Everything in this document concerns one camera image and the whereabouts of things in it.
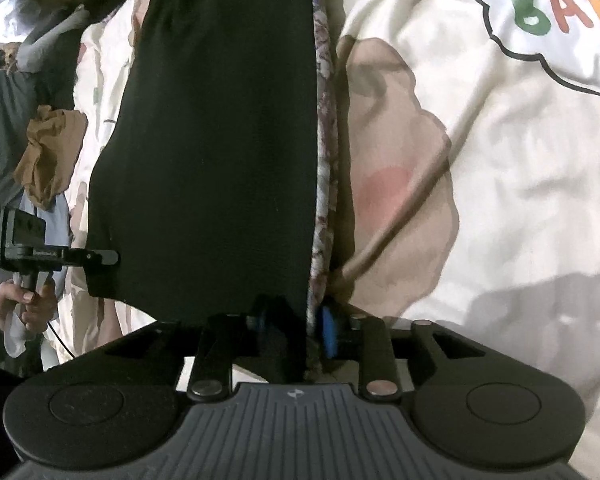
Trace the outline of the person's left hand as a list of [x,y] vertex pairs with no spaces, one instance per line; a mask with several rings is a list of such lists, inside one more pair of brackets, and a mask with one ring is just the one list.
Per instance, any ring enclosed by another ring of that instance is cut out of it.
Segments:
[[30,292],[12,281],[0,285],[0,330],[4,330],[7,315],[22,307],[21,323],[32,334],[42,334],[57,310],[55,281],[48,278],[39,292]]

